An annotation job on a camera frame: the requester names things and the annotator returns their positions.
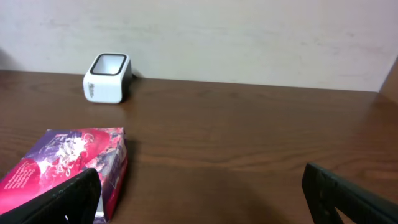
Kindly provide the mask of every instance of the wooden table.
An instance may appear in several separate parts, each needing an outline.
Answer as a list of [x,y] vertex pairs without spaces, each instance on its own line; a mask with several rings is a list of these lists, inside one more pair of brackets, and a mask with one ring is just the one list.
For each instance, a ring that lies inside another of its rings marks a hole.
[[398,202],[398,107],[377,93],[141,80],[120,105],[82,76],[0,72],[0,176],[46,129],[124,126],[117,223],[311,223],[313,161]]

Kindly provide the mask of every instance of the colorful box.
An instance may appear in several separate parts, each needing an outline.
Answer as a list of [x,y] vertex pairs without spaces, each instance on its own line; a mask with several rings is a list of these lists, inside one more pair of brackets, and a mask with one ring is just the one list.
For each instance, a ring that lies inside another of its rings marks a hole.
[[87,168],[95,168],[102,194],[94,223],[107,223],[112,217],[126,167],[123,128],[48,130],[0,182],[0,214]]

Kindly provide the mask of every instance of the white wall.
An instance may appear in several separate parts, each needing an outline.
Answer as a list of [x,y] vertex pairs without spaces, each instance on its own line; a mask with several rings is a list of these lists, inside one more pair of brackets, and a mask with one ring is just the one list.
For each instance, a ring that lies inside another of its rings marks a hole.
[[144,77],[378,91],[396,0],[0,0],[0,68],[85,73],[125,52]]

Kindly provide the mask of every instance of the purple box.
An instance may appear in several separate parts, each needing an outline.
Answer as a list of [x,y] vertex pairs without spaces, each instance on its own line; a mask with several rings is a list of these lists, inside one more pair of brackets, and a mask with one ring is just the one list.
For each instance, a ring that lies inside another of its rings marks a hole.
[[102,193],[94,223],[112,217],[127,167],[123,128],[48,130],[0,182],[0,214],[95,168]]

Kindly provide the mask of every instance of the pink box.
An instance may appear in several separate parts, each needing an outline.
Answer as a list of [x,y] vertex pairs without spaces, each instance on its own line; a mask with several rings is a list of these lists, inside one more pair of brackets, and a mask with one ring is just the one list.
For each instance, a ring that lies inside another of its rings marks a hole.
[[0,214],[95,168],[102,193],[94,223],[112,217],[127,167],[123,128],[48,130],[0,182]]

